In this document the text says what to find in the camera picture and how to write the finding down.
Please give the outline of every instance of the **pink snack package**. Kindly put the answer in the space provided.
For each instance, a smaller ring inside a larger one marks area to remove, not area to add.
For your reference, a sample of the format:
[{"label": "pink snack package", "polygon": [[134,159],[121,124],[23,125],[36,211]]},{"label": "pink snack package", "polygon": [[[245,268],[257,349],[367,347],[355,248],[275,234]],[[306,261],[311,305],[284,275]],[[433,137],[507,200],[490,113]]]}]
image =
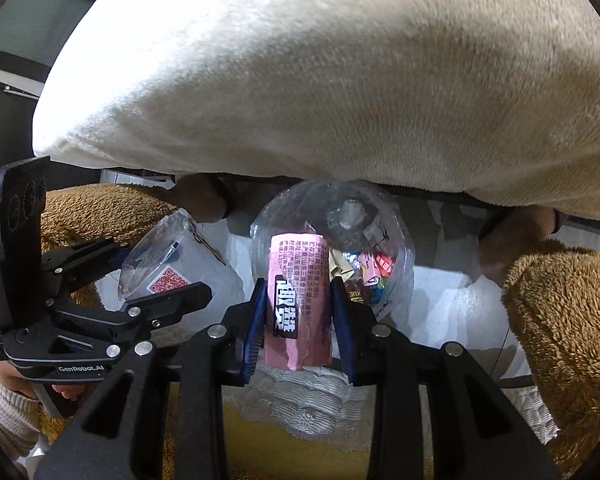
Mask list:
[{"label": "pink snack package", "polygon": [[331,363],[327,241],[314,234],[271,238],[264,362],[286,370]]}]

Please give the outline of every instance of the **qr code sticker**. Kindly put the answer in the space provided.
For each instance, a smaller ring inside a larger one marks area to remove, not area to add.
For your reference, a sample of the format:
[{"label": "qr code sticker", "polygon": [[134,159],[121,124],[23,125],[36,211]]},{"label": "qr code sticker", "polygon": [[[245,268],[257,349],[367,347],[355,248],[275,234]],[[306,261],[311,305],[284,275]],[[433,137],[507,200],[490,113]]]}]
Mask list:
[{"label": "qr code sticker", "polygon": [[152,294],[158,294],[158,292],[166,292],[190,284],[191,282],[187,278],[170,265],[167,265],[147,286],[146,290]]}]

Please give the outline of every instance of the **knit sleeve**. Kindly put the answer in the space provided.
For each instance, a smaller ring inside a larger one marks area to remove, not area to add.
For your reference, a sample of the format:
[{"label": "knit sleeve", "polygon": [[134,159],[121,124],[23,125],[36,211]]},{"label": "knit sleeve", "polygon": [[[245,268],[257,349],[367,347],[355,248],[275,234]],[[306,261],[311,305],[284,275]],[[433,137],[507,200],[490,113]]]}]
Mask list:
[{"label": "knit sleeve", "polygon": [[38,441],[38,405],[0,383],[0,446],[12,460],[27,456]]}]

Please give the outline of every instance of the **transparent plastic bag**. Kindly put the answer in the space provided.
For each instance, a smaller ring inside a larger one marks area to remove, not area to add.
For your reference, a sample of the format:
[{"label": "transparent plastic bag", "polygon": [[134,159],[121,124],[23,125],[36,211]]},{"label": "transparent plastic bag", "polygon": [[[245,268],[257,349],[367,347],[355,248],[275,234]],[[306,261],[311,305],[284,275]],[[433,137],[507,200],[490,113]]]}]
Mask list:
[{"label": "transparent plastic bag", "polygon": [[376,319],[396,300],[410,301],[413,242],[397,204],[375,184],[305,180],[277,195],[251,225],[254,280],[267,277],[271,237],[285,233],[326,238],[331,277],[343,277],[350,297],[371,304]]},{"label": "transparent plastic bag", "polygon": [[181,326],[192,332],[222,321],[228,307],[244,301],[240,277],[180,209],[160,220],[129,253],[118,297],[134,300],[195,282],[206,283],[213,297],[205,309],[182,318]]}]

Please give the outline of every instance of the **red label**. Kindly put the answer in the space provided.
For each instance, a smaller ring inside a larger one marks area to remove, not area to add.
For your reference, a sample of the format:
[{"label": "red label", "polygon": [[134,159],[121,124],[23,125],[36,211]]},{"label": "red label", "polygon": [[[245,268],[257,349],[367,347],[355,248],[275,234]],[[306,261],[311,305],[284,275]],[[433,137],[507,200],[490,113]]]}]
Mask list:
[{"label": "red label", "polygon": [[389,258],[386,254],[376,254],[376,264],[378,264],[380,274],[382,274],[383,276],[390,276],[391,271],[394,270],[394,263],[391,261],[391,258]]},{"label": "red label", "polygon": [[167,265],[162,272],[149,284],[147,290],[152,294],[158,292],[166,292],[167,290],[173,290],[181,286],[190,285],[190,281],[187,280],[182,274],[176,269]]}]

